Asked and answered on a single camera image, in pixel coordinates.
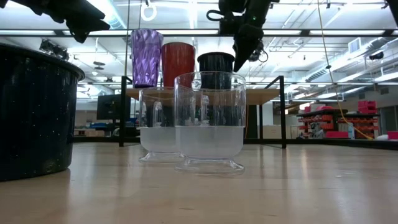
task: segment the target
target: ceiling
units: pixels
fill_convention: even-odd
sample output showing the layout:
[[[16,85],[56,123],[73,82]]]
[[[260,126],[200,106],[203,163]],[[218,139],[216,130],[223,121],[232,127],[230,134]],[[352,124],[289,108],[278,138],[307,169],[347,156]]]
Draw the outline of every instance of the ceiling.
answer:
[[[89,0],[107,17],[119,19],[120,29],[218,29],[217,22],[206,18],[210,9],[218,9],[217,0],[153,0],[151,6],[156,7],[157,14],[151,21],[145,21],[140,16],[141,1],[131,1],[130,16],[128,16],[128,1],[119,0]],[[321,1],[321,14],[324,29],[396,29],[392,14],[387,9],[381,9],[384,1],[378,0],[331,0],[331,7],[326,8],[326,1]],[[151,9],[144,14],[150,17]],[[68,29],[65,24],[54,22],[49,16],[37,16],[30,9],[9,2],[5,9],[0,9],[1,29]],[[319,29],[320,21],[317,11],[317,0],[280,0],[267,15],[264,29]],[[113,78],[120,82],[127,66],[127,75],[132,76],[132,63],[129,58],[130,47],[120,37],[100,37],[96,49],[96,39],[89,37],[84,44],[79,44],[72,37],[0,37],[0,42],[15,44],[38,50],[43,39],[68,49],[70,62],[79,66],[87,79],[103,82]],[[333,58],[347,51],[348,43],[354,37],[328,37],[326,49],[328,56]],[[164,43],[185,42],[193,44],[197,57],[207,52],[226,52],[234,55],[232,37],[165,37]],[[315,37],[265,37],[269,60],[266,63],[246,62],[238,74],[246,77],[249,82],[270,82],[279,75],[287,81],[298,81],[308,71],[325,63],[325,53],[322,38]],[[390,49],[390,58],[395,57]],[[104,70],[97,71],[94,76],[94,61],[104,62]],[[365,59],[357,60],[343,66],[335,72],[343,76],[352,75],[365,67]],[[108,86],[114,90],[119,85]],[[260,88],[263,85],[251,85],[250,88]]]

